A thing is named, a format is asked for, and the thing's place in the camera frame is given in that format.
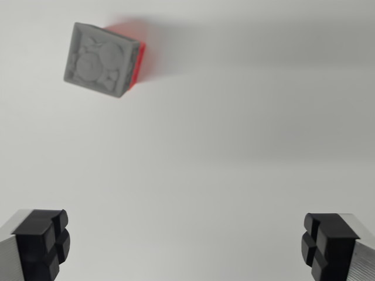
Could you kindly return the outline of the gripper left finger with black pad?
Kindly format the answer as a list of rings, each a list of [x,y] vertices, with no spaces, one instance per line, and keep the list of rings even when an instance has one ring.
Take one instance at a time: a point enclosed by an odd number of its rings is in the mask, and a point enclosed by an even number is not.
[[[68,257],[65,210],[21,209],[1,226],[1,280],[52,281]]]

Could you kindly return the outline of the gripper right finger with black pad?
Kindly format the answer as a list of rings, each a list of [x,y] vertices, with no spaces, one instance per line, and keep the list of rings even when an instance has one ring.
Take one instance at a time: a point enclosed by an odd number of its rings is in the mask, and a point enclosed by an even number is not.
[[[374,234],[349,213],[307,213],[301,240],[314,280],[374,280]]]

